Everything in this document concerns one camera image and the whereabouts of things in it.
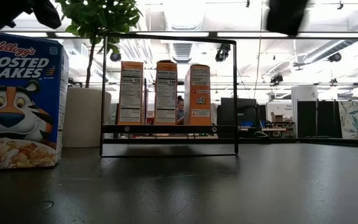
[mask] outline cereal bowl image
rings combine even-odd
[[[39,142],[0,139],[0,169],[45,167],[55,164],[55,150]]]

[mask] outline ceiling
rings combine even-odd
[[[338,86],[336,92],[339,98],[352,98],[358,96],[358,91],[352,91],[358,83],[358,42],[344,47],[339,51],[342,55],[340,62],[329,62],[326,58],[317,62],[302,65],[304,56],[310,53],[320,53],[322,46],[325,48],[337,44],[340,40],[330,40],[330,37],[337,37],[340,32],[341,37],[355,37],[358,32],[358,0],[342,0],[344,4],[338,10],[339,0],[313,0],[310,1],[306,9],[306,16],[301,28],[302,35],[313,35],[313,37],[325,37],[324,40],[316,39],[258,39],[260,35],[266,34],[264,30],[265,18],[268,12],[268,2],[262,0],[247,1],[234,0],[138,0],[139,9],[143,17],[139,21],[137,28],[133,32],[166,32],[166,31],[188,31],[190,35],[206,35],[208,32],[228,32],[223,33],[228,39],[237,42],[237,69],[239,77],[238,95],[241,98],[253,98],[255,96],[260,102],[269,99],[269,93],[273,92],[277,97],[286,96],[290,93],[290,88],[294,85],[304,85],[307,83],[326,83],[331,79],[337,78]],[[40,25],[33,14],[22,14],[16,20],[17,26],[13,29],[5,28],[3,32],[26,32],[22,35],[45,35],[48,37],[59,38],[70,36],[62,34],[65,27],[70,24],[69,19],[63,20],[63,25],[57,30],[51,30]],[[236,37],[254,36],[256,39],[240,39]],[[81,39],[60,39],[65,48],[70,51],[74,46],[82,45],[90,48],[87,40]],[[149,83],[153,82],[155,76],[155,63],[159,60],[178,57],[177,51],[173,48],[174,44],[181,50],[186,50],[183,42],[170,42],[161,40],[122,40],[120,51],[122,60],[138,60],[145,62],[145,76]],[[189,61],[178,64],[179,79],[183,79],[191,63],[203,63],[211,67],[211,96],[213,100],[220,97],[230,97],[232,95],[232,52],[224,62],[216,62],[215,55],[219,44],[194,44],[190,43]],[[103,56],[95,55],[95,70],[101,70]],[[119,62],[108,62],[108,78],[111,83],[119,82]],[[85,80],[86,56],[70,56],[70,75],[78,81]],[[277,86],[271,86],[270,80],[277,74],[283,76],[283,82]],[[100,86],[100,76],[93,73],[91,79],[92,86]],[[319,85],[319,98],[330,98],[333,91],[330,85]],[[118,85],[108,86],[108,91],[113,95],[113,99],[118,99]]]

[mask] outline frosted flakes cereal box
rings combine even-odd
[[[58,42],[0,34],[0,169],[60,159],[67,82]]]

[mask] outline person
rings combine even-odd
[[[178,96],[177,101],[177,124],[183,125],[185,121],[185,101],[181,96]]]

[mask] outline potted plant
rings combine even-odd
[[[101,90],[89,89],[91,67],[95,45],[108,33],[128,33],[142,15],[136,8],[135,0],[56,0],[62,7],[62,20],[71,19],[66,32],[89,39],[91,50],[86,69],[85,89],[69,88],[65,125],[63,128],[63,146],[96,147],[99,146],[101,113]],[[108,37],[107,49],[119,53],[116,44],[119,39]],[[106,94],[104,108],[108,110],[111,95]]]

